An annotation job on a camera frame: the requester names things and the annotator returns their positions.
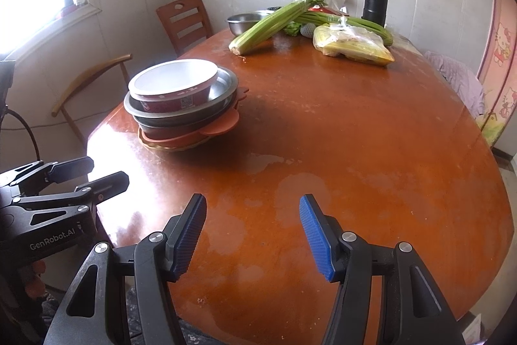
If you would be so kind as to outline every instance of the blue gripper pad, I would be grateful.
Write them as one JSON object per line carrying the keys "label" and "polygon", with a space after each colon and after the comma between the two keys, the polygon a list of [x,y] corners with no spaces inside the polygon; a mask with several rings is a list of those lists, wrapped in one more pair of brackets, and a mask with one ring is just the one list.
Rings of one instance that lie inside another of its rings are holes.
{"label": "blue gripper pad", "polygon": [[313,195],[304,195],[300,199],[300,220],[311,247],[312,256],[320,273],[329,282],[337,281],[336,267],[339,253],[339,240],[327,218],[323,215]]}
{"label": "blue gripper pad", "polygon": [[192,196],[169,237],[169,242],[174,244],[174,260],[171,267],[174,278],[178,279],[180,275],[187,272],[205,220],[206,199],[203,195],[196,193]]}

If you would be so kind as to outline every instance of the stack of bowls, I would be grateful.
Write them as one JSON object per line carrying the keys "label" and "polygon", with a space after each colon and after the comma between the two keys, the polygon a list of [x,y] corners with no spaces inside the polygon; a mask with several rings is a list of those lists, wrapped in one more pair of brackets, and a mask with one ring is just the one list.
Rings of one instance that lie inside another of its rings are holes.
{"label": "stack of bowls", "polygon": [[145,146],[181,150],[234,128],[246,92],[229,69],[201,59],[174,60],[136,75],[124,107]]}

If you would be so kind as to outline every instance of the floor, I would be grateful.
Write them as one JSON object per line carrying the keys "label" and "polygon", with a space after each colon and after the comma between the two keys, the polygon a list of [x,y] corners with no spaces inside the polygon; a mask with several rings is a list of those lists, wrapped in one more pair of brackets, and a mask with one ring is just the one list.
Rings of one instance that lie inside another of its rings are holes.
{"label": "floor", "polygon": [[[517,233],[517,176],[510,162],[497,159],[502,179],[505,183],[513,214],[515,232]],[[77,247],[65,250],[46,259],[47,272],[43,281],[60,290],[66,290],[81,266],[87,252]],[[471,313],[481,313],[484,336],[487,337],[505,314],[511,300],[517,293],[517,235],[514,234],[508,255],[494,281],[472,307]]]}

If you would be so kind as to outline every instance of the metal bowl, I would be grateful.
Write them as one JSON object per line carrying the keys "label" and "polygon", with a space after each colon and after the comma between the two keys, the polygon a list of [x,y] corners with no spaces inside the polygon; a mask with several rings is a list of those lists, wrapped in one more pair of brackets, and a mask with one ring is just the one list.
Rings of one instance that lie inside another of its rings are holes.
{"label": "metal bowl", "polygon": [[237,98],[237,90],[228,97],[223,103],[224,107],[216,112],[215,114],[208,116],[206,119],[198,120],[196,122],[192,122],[189,124],[181,124],[181,125],[175,125],[175,126],[168,126],[166,128],[160,128],[159,126],[150,126],[148,124],[145,124],[141,122],[142,118],[133,116],[133,119],[136,120],[136,123],[138,123],[138,126],[140,126],[140,129],[152,139],[169,139],[169,138],[175,138],[178,136],[186,135],[187,133],[195,132],[198,129],[201,129],[205,127],[206,125],[212,123],[214,120],[216,120],[218,117],[222,116],[229,108],[230,106],[235,102],[235,99]]}
{"label": "metal bowl", "polygon": [[219,67],[217,70],[217,80],[210,87],[208,101],[196,107],[185,108],[177,112],[169,113],[150,113],[144,111],[140,101],[135,100],[129,93],[124,98],[124,108],[134,117],[138,117],[138,122],[154,128],[170,128],[184,124],[192,124],[206,119],[223,108],[232,101],[232,95],[237,90],[239,79],[231,70]]}
{"label": "metal bowl", "polygon": [[274,11],[264,10],[233,15],[227,19],[229,30],[234,36],[240,36],[242,33],[249,30],[256,23],[258,23],[261,19],[264,19],[273,12]]}

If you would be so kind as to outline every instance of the pink wall decoration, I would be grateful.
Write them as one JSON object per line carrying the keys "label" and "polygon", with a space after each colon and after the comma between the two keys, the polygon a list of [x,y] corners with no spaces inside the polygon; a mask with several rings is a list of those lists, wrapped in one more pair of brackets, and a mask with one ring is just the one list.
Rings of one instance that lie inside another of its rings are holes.
{"label": "pink wall decoration", "polygon": [[492,146],[517,105],[517,3],[494,0],[492,30],[478,78],[485,93],[485,114],[476,121]]}

